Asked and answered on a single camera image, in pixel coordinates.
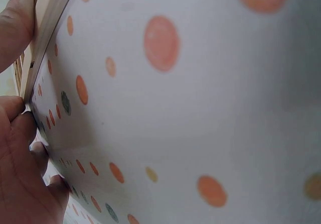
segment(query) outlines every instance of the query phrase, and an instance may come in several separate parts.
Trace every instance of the yellow polka dot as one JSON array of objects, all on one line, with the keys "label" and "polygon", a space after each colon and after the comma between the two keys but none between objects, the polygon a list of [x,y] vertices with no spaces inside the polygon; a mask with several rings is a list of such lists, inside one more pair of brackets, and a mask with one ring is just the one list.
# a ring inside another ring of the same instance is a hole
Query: yellow polka dot
[{"label": "yellow polka dot", "polygon": [[321,173],[315,173],[306,180],[304,192],[312,200],[321,200]]},{"label": "yellow polka dot", "polygon": [[157,173],[148,166],[146,167],[146,174],[152,182],[158,181]]}]

